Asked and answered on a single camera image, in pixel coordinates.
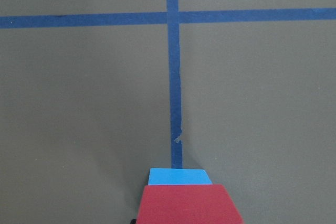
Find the blue block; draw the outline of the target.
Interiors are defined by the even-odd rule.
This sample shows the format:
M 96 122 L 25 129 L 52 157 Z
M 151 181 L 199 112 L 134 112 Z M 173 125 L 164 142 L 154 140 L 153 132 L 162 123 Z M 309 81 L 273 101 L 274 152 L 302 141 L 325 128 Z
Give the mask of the blue block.
M 148 185 L 210 185 L 203 169 L 151 168 Z

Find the red block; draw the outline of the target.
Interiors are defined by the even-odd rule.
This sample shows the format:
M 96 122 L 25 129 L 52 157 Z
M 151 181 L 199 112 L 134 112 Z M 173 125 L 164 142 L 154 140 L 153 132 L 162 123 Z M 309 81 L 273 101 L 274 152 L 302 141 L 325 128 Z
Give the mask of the red block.
M 147 185 L 137 223 L 244 223 L 223 185 Z

